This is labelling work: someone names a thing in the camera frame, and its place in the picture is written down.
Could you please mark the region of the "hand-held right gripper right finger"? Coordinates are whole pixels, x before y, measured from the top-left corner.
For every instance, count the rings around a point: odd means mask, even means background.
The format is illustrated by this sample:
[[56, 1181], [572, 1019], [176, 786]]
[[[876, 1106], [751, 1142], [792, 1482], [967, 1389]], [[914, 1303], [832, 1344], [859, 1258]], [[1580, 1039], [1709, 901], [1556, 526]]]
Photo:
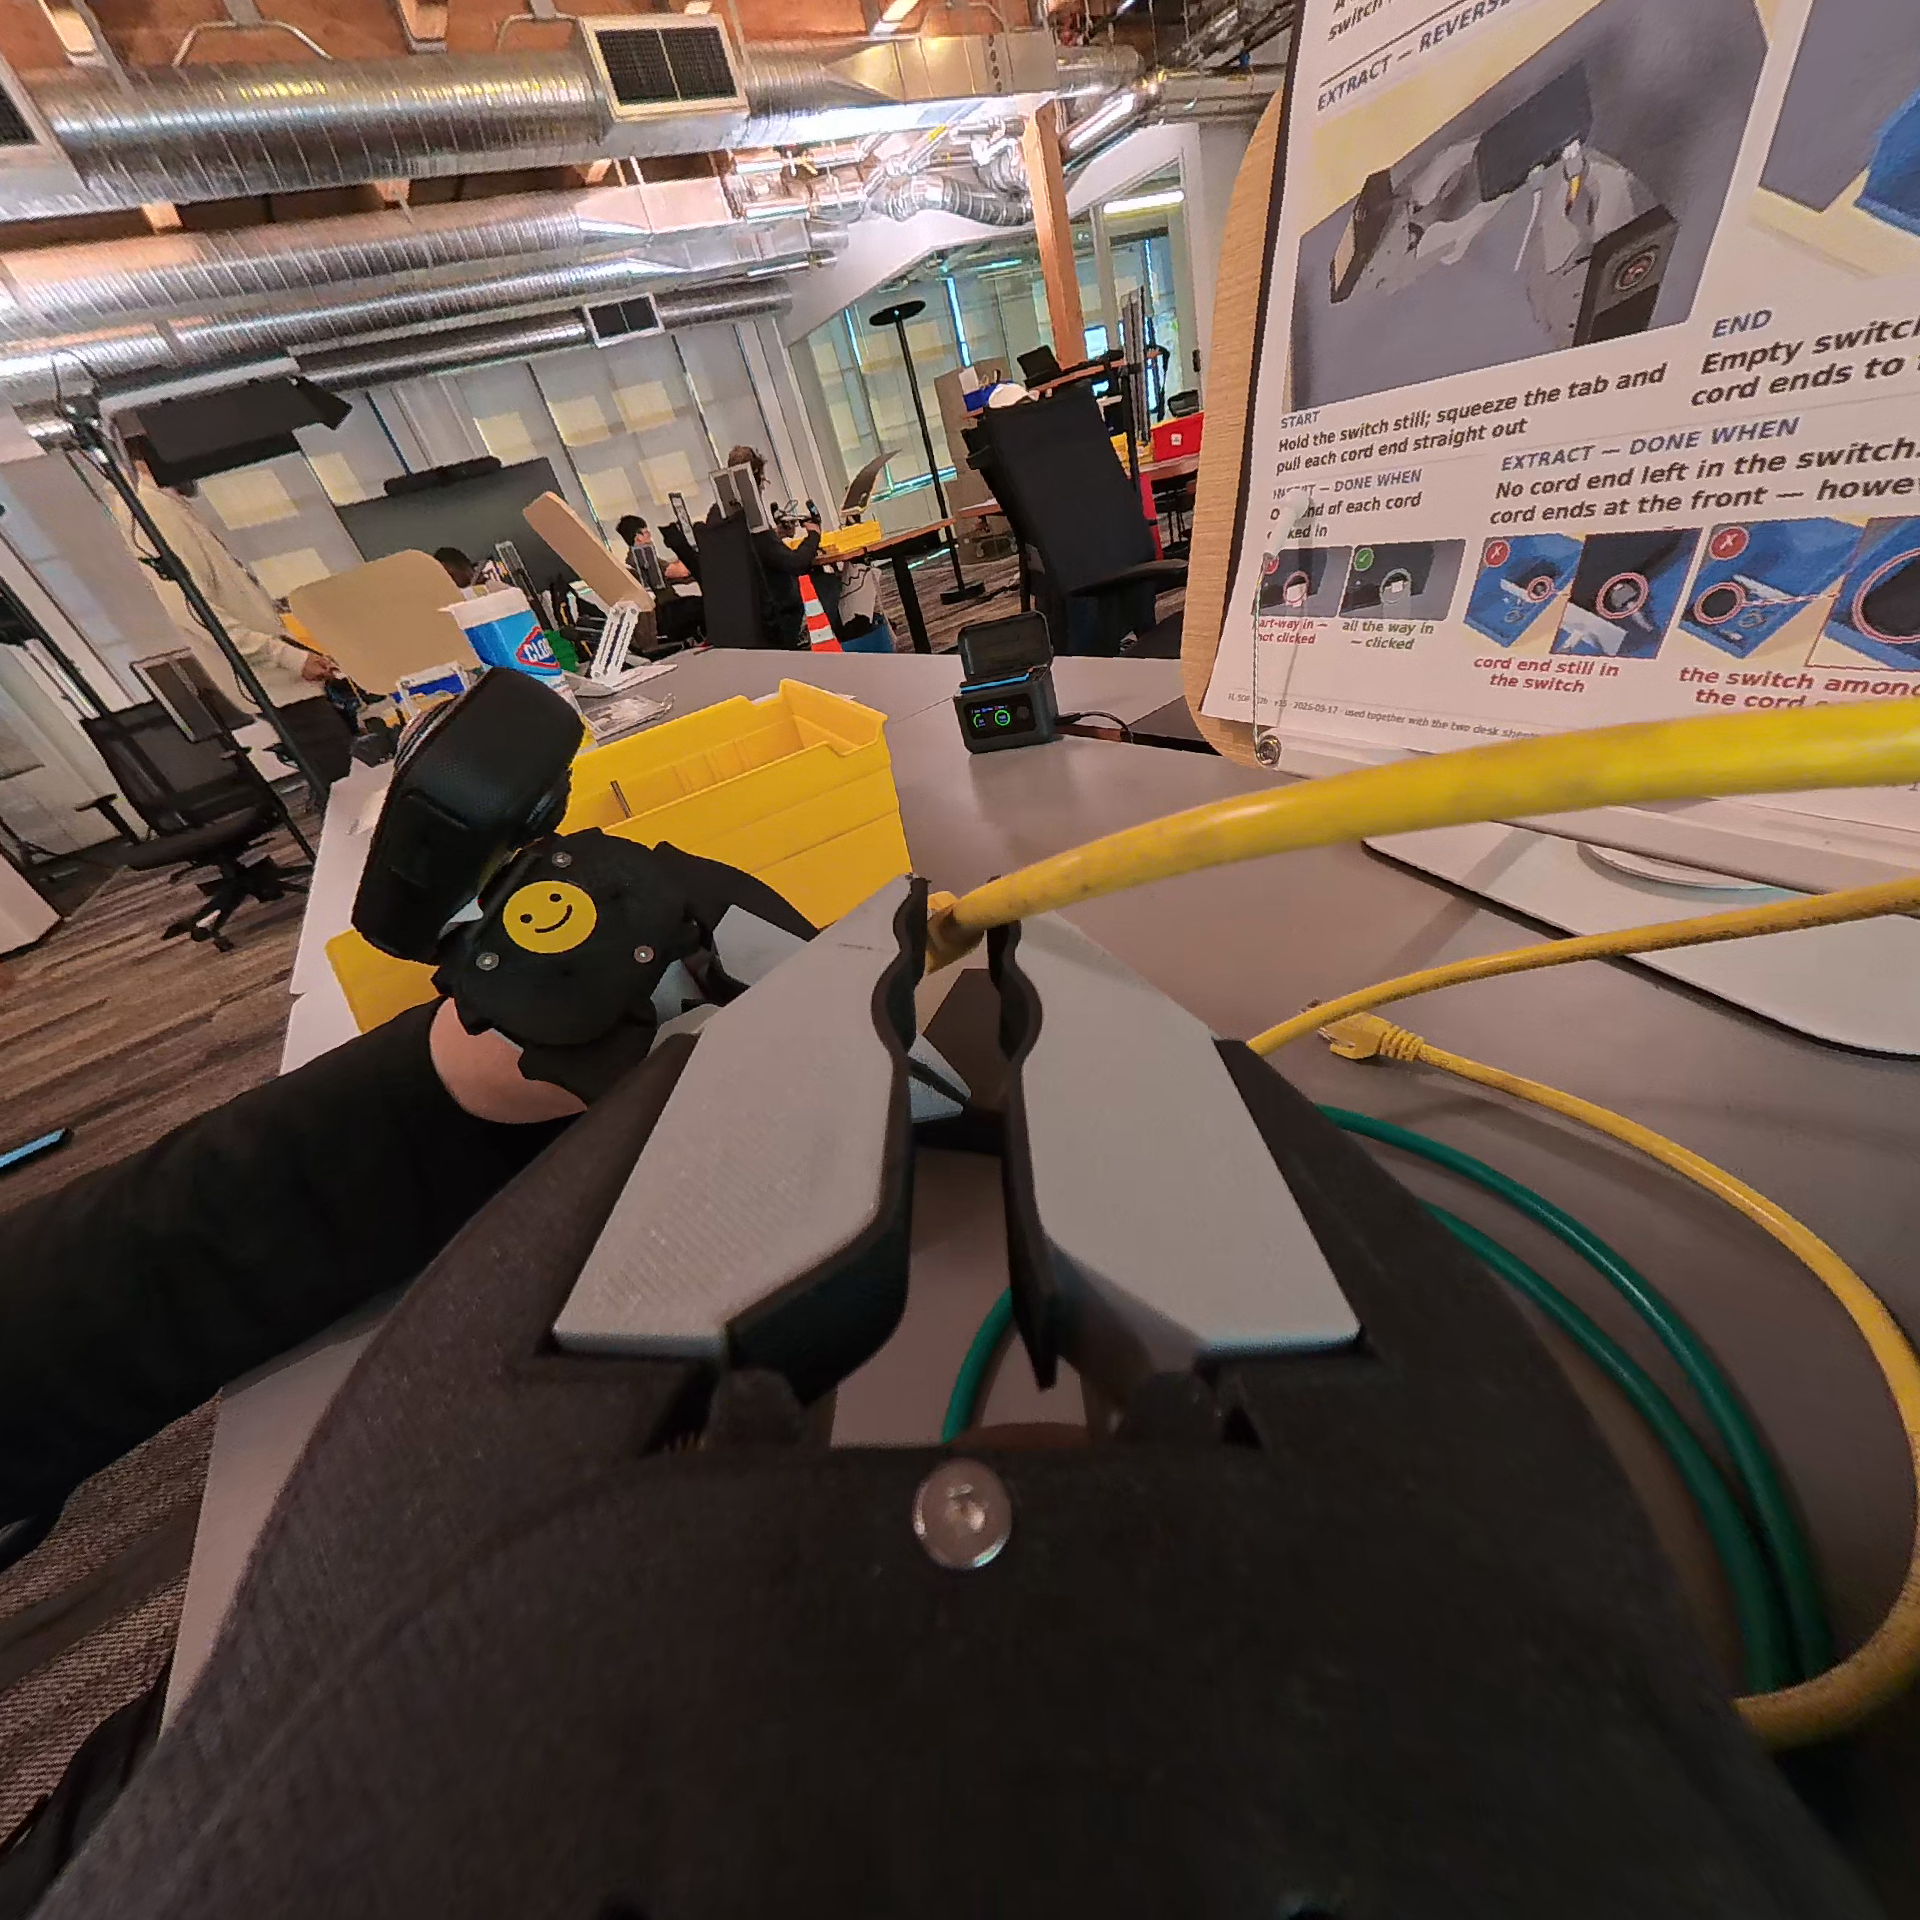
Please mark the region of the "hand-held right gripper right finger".
[[1064, 917], [990, 938], [1015, 1323], [1091, 1428], [1159, 1379], [1363, 1352], [1240, 1047]]

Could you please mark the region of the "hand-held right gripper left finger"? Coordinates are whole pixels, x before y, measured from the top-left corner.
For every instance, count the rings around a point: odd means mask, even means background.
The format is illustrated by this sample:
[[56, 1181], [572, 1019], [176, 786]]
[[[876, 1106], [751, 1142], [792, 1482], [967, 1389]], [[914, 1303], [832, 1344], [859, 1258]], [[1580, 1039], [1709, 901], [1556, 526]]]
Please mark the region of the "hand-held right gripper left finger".
[[691, 1365], [863, 1365], [898, 1327], [906, 1053], [928, 887], [887, 880], [687, 1031], [691, 1051], [550, 1338]]

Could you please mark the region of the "person's left forearm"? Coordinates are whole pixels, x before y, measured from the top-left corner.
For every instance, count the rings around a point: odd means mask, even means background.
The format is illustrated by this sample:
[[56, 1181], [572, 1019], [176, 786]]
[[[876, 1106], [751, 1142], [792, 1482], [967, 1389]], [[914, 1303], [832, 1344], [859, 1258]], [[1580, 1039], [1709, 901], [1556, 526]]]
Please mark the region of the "person's left forearm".
[[2, 1523], [420, 1272], [568, 1119], [475, 1119], [418, 1005], [4, 1214]]

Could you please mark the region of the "person's left hand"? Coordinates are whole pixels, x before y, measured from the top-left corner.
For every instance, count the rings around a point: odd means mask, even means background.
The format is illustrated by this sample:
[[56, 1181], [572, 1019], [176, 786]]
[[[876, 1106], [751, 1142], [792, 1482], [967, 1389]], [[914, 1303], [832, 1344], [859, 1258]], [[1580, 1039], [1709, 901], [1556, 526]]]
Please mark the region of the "person's left hand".
[[578, 1094], [528, 1079], [517, 1042], [468, 1031], [458, 1005], [444, 998], [428, 1029], [428, 1053], [448, 1096], [468, 1115], [496, 1125], [539, 1125], [584, 1114]]

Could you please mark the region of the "yellow plastic bin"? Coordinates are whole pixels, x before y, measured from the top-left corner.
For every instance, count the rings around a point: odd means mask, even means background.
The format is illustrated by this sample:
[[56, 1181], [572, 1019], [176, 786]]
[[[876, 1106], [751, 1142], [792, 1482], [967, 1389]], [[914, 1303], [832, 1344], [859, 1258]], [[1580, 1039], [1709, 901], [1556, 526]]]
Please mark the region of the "yellow plastic bin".
[[[756, 702], [731, 698], [598, 747], [580, 724], [563, 831], [604, 830], [724, 861], [816, 928], [908, 872], [876, 709], [784, 679]], [[442, 998], [429, 964], [394, 960], [354, 928], [326, 943], [326, 963], [359, 1034]]]

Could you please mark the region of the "white lattice stand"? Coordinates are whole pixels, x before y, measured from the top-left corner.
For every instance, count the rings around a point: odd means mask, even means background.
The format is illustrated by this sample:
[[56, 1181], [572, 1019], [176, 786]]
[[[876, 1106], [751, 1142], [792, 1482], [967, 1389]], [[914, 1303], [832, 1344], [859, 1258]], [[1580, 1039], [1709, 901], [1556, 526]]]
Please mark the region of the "white lattice stand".
[[573, 688], [587, 702], [606, 702], [658, 679], [677, 656], [678, 647], [660, 640], [655, 631], [655, 603], [645, 594], [619, 598], [607, 610]]

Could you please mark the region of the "small black charging case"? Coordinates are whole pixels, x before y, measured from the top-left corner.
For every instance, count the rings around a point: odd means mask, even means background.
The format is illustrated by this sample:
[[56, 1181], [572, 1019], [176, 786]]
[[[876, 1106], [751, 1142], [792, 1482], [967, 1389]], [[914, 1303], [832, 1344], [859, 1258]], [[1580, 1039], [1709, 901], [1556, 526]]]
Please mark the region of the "small black charging case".
[[1059, 733], [1051, 644], [1042, 612], [967, 624], [957, 634], [962, 680], [950, 698], [971, 755], [1045, 746]]

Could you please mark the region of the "disinfecting wipes canister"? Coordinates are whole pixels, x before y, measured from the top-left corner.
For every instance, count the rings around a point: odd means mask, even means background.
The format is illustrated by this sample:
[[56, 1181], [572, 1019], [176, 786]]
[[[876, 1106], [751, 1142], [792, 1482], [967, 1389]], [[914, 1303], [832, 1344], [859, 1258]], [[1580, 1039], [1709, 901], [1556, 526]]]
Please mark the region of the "disinfecting wipes canister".
[[568, 706], [580, 706], [568, 683], [568, 668], [522, 589], [496, 588], [459, 597], [444, 605], [444, 612], [471, 651], [471, 662], [459, 668], [464, 688], [478, 683], [488, 669], [506, 668], [556, 690]]

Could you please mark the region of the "beige rounded board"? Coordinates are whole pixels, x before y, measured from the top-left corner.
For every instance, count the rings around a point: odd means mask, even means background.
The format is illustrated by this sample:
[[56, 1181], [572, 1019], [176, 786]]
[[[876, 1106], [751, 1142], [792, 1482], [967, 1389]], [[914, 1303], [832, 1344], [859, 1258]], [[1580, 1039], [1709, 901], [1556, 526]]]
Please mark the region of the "beige rounded board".
[[407, 677], [478, 664], [448, 612], [458, 597], [438, 560], [399, 550], [294, 588], [288, 616], [354, 685], [394, 695]]

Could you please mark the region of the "black mesh office chair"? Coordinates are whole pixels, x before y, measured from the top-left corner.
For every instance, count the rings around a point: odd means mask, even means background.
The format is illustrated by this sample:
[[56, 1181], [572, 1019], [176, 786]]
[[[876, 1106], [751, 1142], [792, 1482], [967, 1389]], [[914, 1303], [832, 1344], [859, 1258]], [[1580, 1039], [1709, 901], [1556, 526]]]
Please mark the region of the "black mesh office chair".
[[80, 730], [148, 828], [116, 851], [119, 870], [196, 876], [200, 902], [160, 932], [165, 941], [231, 952], [228, 920], [242, 906], [306, 893], [314, 848], [231, 733], [187, 735], [157, 702], [87, 716]]

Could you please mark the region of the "black studio light panel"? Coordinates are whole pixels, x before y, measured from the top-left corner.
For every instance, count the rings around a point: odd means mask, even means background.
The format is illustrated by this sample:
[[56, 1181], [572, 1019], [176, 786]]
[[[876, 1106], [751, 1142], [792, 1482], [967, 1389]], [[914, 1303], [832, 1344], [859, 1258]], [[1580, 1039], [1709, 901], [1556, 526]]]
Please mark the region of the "black studio light panel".
[[299, 375], [160, 400], [123, 420], [123, 439], [165, 488], [301, 450], [306, 427], [336, 430], [351, 403]]

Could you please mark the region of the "black floor lamp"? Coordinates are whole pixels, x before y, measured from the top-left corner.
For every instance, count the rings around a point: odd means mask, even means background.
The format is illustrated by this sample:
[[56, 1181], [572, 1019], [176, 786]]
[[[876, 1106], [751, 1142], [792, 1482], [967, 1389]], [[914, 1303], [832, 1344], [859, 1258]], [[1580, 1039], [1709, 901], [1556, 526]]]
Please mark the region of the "black floor lamp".
[[942, 591], [942, 598], [943, 598], [943, 605], [959, 608], [959, 605], [971, 605], [974, 602], [982, 598], [986, 588], [980, 583], [974, 583], [971, 579], [967, 579], [967, 574], [962, 568], [962, 552], [959, 552], [956, 518], [952, 518], [952, 512], [948, 509], [946, 488], [943, 488], [943, 468], [942, 468], [940, 452], [936, 452], [936, 448], [933, 444], [933, 437], [930, 437], [928, 411], [926, 411], [923, 395], [922, 395], [919, 367], [917, 367], [917, 362], [914, 362], [912, 342], [908, 339], [908, 322], [912, 322], [923, 310], [926, 310], [926, 303], [922, 299], [903, 299], [903, 301], [887, 303], [878, 310], [870, 310], [869, 324], [876, 327], [876, 328], [892, 328], [893, 336], [895, 336], [898, 350], [901, 350], [908, 397], [912, 400], [914, 419], [917, 419], [917, 424], [919, 424], [919, 439], [922, 439], [922, 446], [923, 446], [923, 452], [926, 452], [926, 460], [928, 460], [928, 483], [930, 483], [934, 500], [942, 509], [942, 522], [943, 522], [942, 532], [946, 534], [946, 558], [948, 558], [948, 568], [950, 568], [950, 588]]

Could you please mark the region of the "white board stand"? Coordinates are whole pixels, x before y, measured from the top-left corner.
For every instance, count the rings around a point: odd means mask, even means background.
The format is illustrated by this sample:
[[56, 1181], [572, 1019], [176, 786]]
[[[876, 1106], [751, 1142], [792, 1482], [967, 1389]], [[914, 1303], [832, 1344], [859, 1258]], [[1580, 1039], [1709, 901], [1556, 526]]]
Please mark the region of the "white board stand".
[[[1528, 920], [1596, 935], [1910, 880], [1917, 794], [1904, 784], [1511, 811], [1365, 845]], [[1810, 1039], [1917, 1051], [1915, 917], [1654, 951], [1638, 966]]]

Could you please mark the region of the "printed instruction sheet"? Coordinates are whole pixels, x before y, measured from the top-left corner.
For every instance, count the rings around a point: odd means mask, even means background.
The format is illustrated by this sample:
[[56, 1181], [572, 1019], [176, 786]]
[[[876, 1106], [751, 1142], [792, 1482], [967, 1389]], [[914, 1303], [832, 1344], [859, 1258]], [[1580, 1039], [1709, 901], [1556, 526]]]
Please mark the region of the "printed instruction sheet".
[[1301, 4], [1204, 714], [1915, 704], [1915, 2]]

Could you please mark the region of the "dark wall monitor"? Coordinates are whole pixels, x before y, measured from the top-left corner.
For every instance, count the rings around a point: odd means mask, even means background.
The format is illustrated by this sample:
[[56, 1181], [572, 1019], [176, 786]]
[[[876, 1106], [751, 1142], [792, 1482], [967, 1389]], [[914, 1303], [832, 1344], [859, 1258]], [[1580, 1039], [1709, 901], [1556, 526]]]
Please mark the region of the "dark wall monitor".
[[407, 475], [404, 492], [347, 502], [336, 509], [344, 534], [363, 560], [384, 560], [399, 550], [428, 555], [458, 547], [471, 563], [493, 560], [501, 544], [511, 544], [522, 568], [538, 589], [558, 586], [559, 555], [525, 522], [525, 509], [544, 494], [559, 492], [549, 460], [496, 463], [478, 470], [437, 468]]

